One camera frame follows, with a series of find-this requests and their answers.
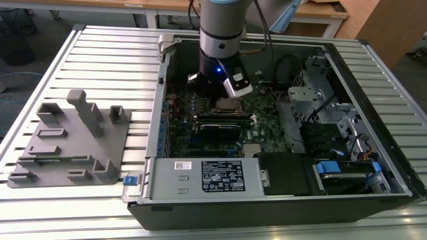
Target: desk leg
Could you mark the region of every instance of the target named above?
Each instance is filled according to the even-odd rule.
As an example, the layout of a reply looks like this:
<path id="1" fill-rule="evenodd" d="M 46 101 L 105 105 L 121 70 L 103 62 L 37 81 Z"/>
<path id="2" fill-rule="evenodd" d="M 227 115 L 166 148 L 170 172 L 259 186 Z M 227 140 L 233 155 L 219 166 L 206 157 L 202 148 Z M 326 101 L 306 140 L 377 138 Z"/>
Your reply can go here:
<path id="1" fill-rule="evenodd" d="M 345 20 L 341 19 L 341 18 L 335 18 L 333 20 L 333 23 L 330 25 L 327 25 L 327 28 L 325 30 L 325 33 L 323 33 L 323 36 L 322 36 L 323 38 L 327 38 L 327 39 L 335 38 L 337 32 L 341 29 L 343 21 Z"/>
<path id="2" fill-rule="evenodd" d="M 145 14 L 133 14 L 135 25 L 138 28 L 147 28 L 147 18 Z"/>
<path id="3" fill-rule="evenodd" d="M 55 20 L 62 19 L 61 11 L 59 11 L 59 10 L 50 10 L 50 13 L 51 13 L 53 18 L 54 18 Z"/>
<path id="4" fill-rule="evenodd" d="M 158 11 L 154 9 L 146 9 L 146 17 L 147 17 L 147 24 L 150 29 L 159 28 L 159 15 Z"/>

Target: floor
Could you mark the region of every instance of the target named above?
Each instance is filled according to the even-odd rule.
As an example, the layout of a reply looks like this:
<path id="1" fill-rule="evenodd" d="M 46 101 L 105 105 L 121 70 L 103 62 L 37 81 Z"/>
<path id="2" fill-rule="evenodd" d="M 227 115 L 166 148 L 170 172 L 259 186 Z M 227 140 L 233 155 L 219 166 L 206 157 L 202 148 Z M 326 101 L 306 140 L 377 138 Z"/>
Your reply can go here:
<path id="1" fill-rule="evenodd" d="M 38 27 L 38 33 L 27 37 L 29 44 L 35 51 L 37 61 L 21 67 L 9 66 L 0 59 L 0 71 L 37 72 L 43 74 L 57 56 L 75 24 L 98 26 L 135 27 L 134 16 L 121 13 L 95 13 L 62 11 L 61 20 L 54 20 L 49 10 L 35 10 L 33 16 Z M 179 24 L 169 24 L 169 19 L 161 17 L 161 27 L 174 29 L 191 29 L 186 17 L 174 19 Z M 249 29 L 249 32 L 259 32 L 261 29 Z M 427 62 L 417 62 L 406 56 L 393 70 L 418 104 L 427 112 Z M 0 100 L 25 102 L 33 94 L 41 78 L 37 75 L 13 75 L 2 78 L 7 86 L 7 92 L 0 93 Z M 25 103 L 0 102 L 0 139 L 5 137 Z"/>

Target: gray holder slot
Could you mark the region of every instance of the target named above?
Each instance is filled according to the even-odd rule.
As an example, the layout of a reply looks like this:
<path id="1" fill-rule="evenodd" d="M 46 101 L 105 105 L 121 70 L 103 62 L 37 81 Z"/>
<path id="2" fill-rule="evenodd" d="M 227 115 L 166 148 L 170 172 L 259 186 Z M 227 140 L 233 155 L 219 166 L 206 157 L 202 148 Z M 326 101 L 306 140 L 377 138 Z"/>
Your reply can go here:
<path id="1" fill-rule="evenodd" d="M 15 184 L 33 184 L 37 181 L 38 176 L 31 171 L 13 172 L 9 175 L 10 182 Z"/>
<path id="2" fill-rule="evenodd" d="M 67 178 L 75 183 L 93 180 L 93 175 L 86 169 L 70 169 L 67 173 Z"/>
<path id="3" fill-rule="evenodd" d="M 119 180 L 131 111 L 99 109 L 86 92 L 74 89 L 75 109 L 43 103 L 41 123 L 7 185 L 11 188 L 110 185 Z"/>
<path id="4" fill-rule="evenodd" d="M 97 174 L 98 178 L 102 181 L 111 181 L 119 173 L 118 168 L 115 167 L 110 159 L 106 163 L 106 166 L 103 166 L 101 161 L 95 160 L 93 172 Z"/>

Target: wooden table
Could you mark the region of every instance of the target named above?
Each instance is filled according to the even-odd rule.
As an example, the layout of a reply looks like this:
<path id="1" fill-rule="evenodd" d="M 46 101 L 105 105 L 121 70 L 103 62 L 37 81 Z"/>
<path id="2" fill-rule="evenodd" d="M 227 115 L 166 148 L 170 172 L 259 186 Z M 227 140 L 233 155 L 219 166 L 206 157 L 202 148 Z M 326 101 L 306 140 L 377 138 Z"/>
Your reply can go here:
<path id="1" fill-rule="evenodd" d="M 150 28 L 159 28 L 159 15 L 187 16 L 189 15 L 189 0 L 146 0 L 147 4 L 146 15 Z M 293 18 L 294 23 L 323 24 L 327 28 L 323 33 L 323 38 L 334 38 L 342 26 L 342 23 L 349 19 L 347 12 L 339 12 L 329 3 L 307 2 L 302 4 Z"/>
<path id="2" fill-rule="evenodd" d="M 159 28 L 159 15 L 187 16 L 189 0 L 0 0 L 0 7 L 61 11 L 145 14 L 149 28 Z M 325 38 L 334 38 L 349 13 L 335 11 L 330 4 L 302 4 L 293 18 L 295 23 L 327 25 Z"/>

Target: aluminum extrusion table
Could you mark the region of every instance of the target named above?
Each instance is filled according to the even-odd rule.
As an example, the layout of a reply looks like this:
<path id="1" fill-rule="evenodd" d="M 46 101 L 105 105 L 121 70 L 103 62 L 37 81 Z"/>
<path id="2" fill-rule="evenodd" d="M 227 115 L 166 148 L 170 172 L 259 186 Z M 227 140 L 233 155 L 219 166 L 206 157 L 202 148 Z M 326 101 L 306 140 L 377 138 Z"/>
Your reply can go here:
<path id="1" fill-rule="evenodd" d="M 87 92 L 99 108 L 133 110 L 121 169 L 145 169 L 146 146 L 161 61 L 158 41 L 165 33 L 194 31 L 87 26 L 74 30 L 0 145 L 0 239 L 424 239 L 427 203 L 382 212 L 354 223 L 147 231 L 122 201 L 123 184 L 13 189 L 9 175 L 31 139 L 41 103 L 70 107 L 70 89 Z M 250 38 L 262 39 L 258 34 Z M 334 43 L 369 99 L 427 184 L 427 116 L 369 45 L 357 40 L 274 36 L 295 42 Z"/>

